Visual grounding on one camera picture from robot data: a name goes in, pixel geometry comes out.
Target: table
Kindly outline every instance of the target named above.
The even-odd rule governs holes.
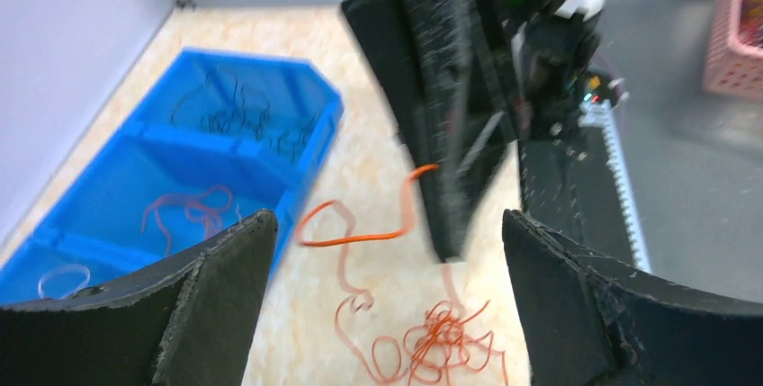
[[[76,179],[183,46],[312,60],[341,92],[346,112],[308,208],[330,199],[342,200],[357,217],[358,234],[399,226],[399,187],[412,164],[396,140],[393,118],[380,89],[336,8],[177,11],[53,177],[8,248],[0,253],[0,262]],[[452,272],[455,289],[470,313],[490,300],[468,332],[481,336],[494,331],[494,347],[505,351],[507,377],[516,386],[528,383],[529,362],[500,238],[503,210],[519,207],[516,154],[509,150],[508,156],[480,206],[470,235],[468,261],[453,265]],[[420,222],[420,205],[417,209]],[[345,227],[337,214],[326,212],[306,227],[305,237],[340,237]],[[423,323],[426,310],[446,299],[443,267],[435,262],[427,239],[426,231],[418,226],[397,240],[350,247],[348,279],[370,289],[375,304],[354,316],[343,314],[340,323],[366,357],[370,358],[375,337],[386,334],[402,339],[407,329]],[[289,248],[269,285],[244,385],[374,384],[334,330],[335,311],[347,296],[337,279],[340,249]],[[478,351],[473,353],[475,359],[480,357]],[[378,354],[382,370],[390,374],[397,361],[393,348],[382,345]],[[500,385],[504,383],[501,371],[499,358],[494,357],[482,373],[454,372],[453,385]]]

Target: blue divider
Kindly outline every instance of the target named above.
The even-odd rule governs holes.
[[[88,268],[92,285],[160,260],[167,236],[147,207],[220,185],[231,199],[220,188],[199,202],[222,208],[222,228],[263,208],[275,212],[272,274],[343,111],[338,92],[306,61],[185,49],[0,270],[0,303],[39,297],[40,277],[62,265]],[[202,242],[197,210],[179,202],[157,212],[170,255]],[[82,277],[57,274],[45,294],[61,297]]]

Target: blue container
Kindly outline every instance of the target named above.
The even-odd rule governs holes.
[[[0,303],[38,297],[40,277],[65,262],[92,268],[92,285],[192,247],[205,237],[199,205],[218,208],[217,229],[274,211],[272,274],[343,111],[307,61],[185,49],[0,270]],[[157,221],[147,208],[168,194]]]

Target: blue bin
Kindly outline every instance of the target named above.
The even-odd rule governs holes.
[[[30,238],[19,248],[0,270],[0,304],[28,301],[40,296],[60,299],[78,289],[127,273],[87,256],[61,252],[55,243]]]
[[[220,186],[230,198],[220,188],[198,200],[207,208],[230,203],[219,228],[260,209],[274,211],[272,274],[343,111],[338,92],[307,61],[183,50],[0,270],[0,303],[38,297],[36,287],[12,286],[58,263],[87,259],[93,280],[102,282],[160,260],[168,241],[147,207],[167,194]],[[184,205],[158,209],[172,238],[169,255],[205,237],[198,210]]]

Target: pink plastic basket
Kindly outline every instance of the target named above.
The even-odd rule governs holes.
[[[715,0],[705,90],[763,100],[763,49],[739,39],[741,0]]]

